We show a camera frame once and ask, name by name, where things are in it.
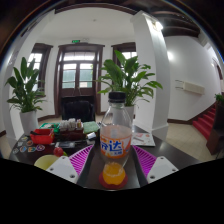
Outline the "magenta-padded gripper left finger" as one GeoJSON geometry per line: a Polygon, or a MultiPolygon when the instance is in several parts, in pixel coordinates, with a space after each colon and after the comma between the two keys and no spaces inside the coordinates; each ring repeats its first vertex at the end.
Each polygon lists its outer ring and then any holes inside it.
{"type": "Polygon", "coordinates": [[[47,171],[71,183],[84,186],[95,156],[95,149],[95,145],[89,145],[69,157],[61,156],[47,171]]]}

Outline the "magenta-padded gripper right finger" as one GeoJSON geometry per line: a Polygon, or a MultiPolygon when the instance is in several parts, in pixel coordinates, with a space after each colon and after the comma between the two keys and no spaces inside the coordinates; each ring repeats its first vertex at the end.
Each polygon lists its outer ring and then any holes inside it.
{"type": "Polygon", "coordinates": [[[156,157],[135,145],[133,145],[133,149],[137,155],[140,170],[143,172],[148,184],[178,171],[164,156],[156,157]]]}

